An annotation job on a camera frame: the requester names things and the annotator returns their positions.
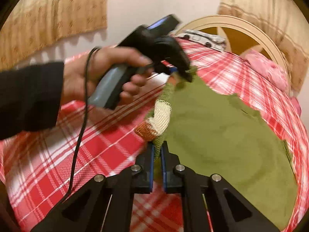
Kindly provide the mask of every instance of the gray grip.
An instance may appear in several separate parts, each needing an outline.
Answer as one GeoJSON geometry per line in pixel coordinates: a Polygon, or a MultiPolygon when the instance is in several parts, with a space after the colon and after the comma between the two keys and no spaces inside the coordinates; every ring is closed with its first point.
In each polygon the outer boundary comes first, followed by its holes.
{"type": "Polygon", "coordinates": [[[103,76],[94,93],[88,99],[88,104],[105,107],[107,100],[127,68],[128,66],[125,64],[113,65],[103,76]]]}

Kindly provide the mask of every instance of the pink pillow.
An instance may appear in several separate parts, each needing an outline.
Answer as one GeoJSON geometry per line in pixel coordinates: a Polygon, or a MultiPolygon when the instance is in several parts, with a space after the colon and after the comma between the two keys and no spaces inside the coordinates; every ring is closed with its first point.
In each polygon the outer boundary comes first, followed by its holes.
{"type": "Polygon", "coordinates": [[[294,106],[297,114],[300,116],[302,114],[302,109],[300,107],[300,104],[299,104],[297,98],[291,97],[291,102],[292,102],[292,105],[294,106]]]}
{"type": "Polygon", "coordinates": [[[286,71],[282,69],[279,65],[269,60],[263,54],[250,50],[245,56],[244,60],[251,69],[256,71],[258,74],[263,76],[274,86],[276,86],[281,91],[285,91],[288,86],[286,80],[286,71]]]}

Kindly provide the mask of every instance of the green felt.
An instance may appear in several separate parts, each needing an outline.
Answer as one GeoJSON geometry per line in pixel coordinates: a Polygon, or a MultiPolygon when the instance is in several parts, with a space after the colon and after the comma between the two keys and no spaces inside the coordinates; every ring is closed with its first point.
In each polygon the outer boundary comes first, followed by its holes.
{"type": "Polygon", "coordinates": [[[281,141],[236,95],[220,95],[197,76],[176,88],[165,132],[169,151],[199,174],[219,173],[280,230],[288,225],[297,184],[281,141]]]}

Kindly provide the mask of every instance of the white wall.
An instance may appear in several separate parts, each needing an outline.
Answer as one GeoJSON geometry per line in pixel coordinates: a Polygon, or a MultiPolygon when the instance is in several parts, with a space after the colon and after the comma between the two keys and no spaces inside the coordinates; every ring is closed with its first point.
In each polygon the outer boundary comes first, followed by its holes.
{"type": "Polygon", "coordinates": [[[63,60],[94,46],[120,42],[138,25],[175,14],[183,23],[216,14],[220,0],[108,0],[107,30],[60,40],[55,46],[34,54],[23,63],[63,60]]]}
{"type": "Polygon", "coordinates": [[[309,131],[309,72],[307,72],[304,85],[302,86],[302,90],[300,91],[297,98],[299,100],[300,107],[302,108],[301,119],[308,132],[309,131]]]}

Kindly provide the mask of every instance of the beige curtain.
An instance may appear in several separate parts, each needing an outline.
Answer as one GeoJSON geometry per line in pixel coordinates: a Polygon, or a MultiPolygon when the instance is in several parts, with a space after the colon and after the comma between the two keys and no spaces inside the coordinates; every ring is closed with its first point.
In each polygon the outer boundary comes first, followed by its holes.
{"type": "Polygon", "coordinates": [[[20,0],[0,31],[0,70],[81,32],[105,28],[107,0],[20,0]]]}

